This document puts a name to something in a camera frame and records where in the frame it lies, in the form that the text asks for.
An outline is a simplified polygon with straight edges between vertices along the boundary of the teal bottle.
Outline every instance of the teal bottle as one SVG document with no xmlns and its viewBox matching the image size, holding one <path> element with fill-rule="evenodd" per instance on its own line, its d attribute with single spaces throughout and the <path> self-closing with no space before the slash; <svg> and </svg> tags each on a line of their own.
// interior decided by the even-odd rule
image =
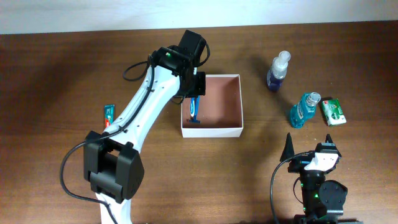
<svg viewBox="0 0 398 224">
<path fill-rule="evenodd" d="M 290 110 L 290 123 L 293 128 L 302 128 L 306 120 L 313 118 L 317 104 L 321 100 L 318 93 L 304 93 L 299 103 Z"/>
</svg>

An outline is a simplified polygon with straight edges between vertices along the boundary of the small packet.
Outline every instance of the small packet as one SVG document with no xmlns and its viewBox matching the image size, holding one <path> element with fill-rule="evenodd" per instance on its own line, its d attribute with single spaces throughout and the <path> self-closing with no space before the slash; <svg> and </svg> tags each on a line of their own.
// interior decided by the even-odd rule
<svg viewBox="0 0 398 224">
<path fill-rule="evenodd" d="M 105 128 L 107 128 L 113 123 L 114 105 L 105 105 L 104 113 L 105 113 Z"/>
<path fill-rule="evenodd" d="M 322 101 L 322 110 L 329 126 L 344 124 L 347 122 L 338 99 Z"/>
</svg>

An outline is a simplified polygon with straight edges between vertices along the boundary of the bottle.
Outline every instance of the bottle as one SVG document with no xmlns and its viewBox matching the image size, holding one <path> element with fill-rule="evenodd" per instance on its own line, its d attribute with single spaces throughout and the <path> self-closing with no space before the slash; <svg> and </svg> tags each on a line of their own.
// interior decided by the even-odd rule
<svg viewBox="0 0 398 224">
<path fill-rule="evenodd" d="M 317 104 L 321 100 L 319 93 L 304 93 L 297 105 L 290 110 L 290 123 L 293 128 L 301 128 L 304 122 L 313 118 Z"/>
<path fill-rule="evenodd" d="M 286 76 L 290 53 L 286 50 L 279 53 L 279 56 L 272 61 L 271 68 L 267 74 L 267 85 L 271 91 L 278 91 Z"/>
</svg>

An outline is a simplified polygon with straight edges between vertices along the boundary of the white bottle cap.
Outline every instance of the white bottle cap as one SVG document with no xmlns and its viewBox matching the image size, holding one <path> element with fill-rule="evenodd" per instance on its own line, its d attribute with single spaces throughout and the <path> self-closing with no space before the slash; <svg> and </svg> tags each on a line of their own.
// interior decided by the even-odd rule
<svg viewBox="0 0 398 224">
<path fill-rule="evenodd" d="M 312 92 L 309 96 L 307 96 L 305 102 L 309 106 L 316 106 L 320 100 L 321 100 L 321 95 L 319 95 L 319 93 Z"/>
<path fill-rule="evenodd" d="M 288 61 L 290 60 L 290 53 L 286 50 L 279 53 L 278 58 L 275 60 L 275 66 L 279 68 L 279 70 L 284 70 L 287 68 Z"/>
</svg>

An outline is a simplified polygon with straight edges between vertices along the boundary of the blue bottle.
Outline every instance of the blue bottle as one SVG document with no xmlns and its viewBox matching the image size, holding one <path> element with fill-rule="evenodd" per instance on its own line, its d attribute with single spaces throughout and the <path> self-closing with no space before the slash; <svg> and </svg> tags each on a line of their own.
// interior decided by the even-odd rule
<svg viewBox="0 0 398 224">
<path fill-rule="evenodd" d="M 290 110 L 290 123 L 293 128 L 301 128 L 306 120 L 313 118 L 317 104 L 321 100 L 318 93 L 304 93 L 297 105 Z"/>
<path fill-rule="evenodd" d="M 272 61 L 271 68 L 267 73 L 267 85 L 271 91 L 278 91 L 286 77 L 290 53 L 286 50 L 279 53 L 279 56 Z"/>
</svg>

